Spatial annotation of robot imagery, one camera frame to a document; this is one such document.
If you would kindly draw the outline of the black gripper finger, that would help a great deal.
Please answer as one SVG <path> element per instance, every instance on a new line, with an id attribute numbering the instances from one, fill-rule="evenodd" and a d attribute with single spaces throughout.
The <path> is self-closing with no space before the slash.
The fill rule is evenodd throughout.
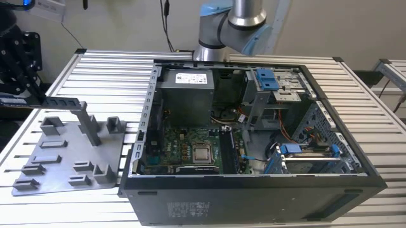
<path id="1" fill-rule="evenodd" d="M 44 102 L 42 80 L 33 78 L 33 73 L 25 69 L 24 59 L 22 42 L 20 45 L 9 41 L 0 44 L 1 106 L 40 106 Z"/>
<path id="2" fill-rule="evenodd" d="M 37 71 L 42 70 L 40 35 L 36 32 L 22 32 L 24 66 L 33 73 L 33 78 L 40 79 Z"/>

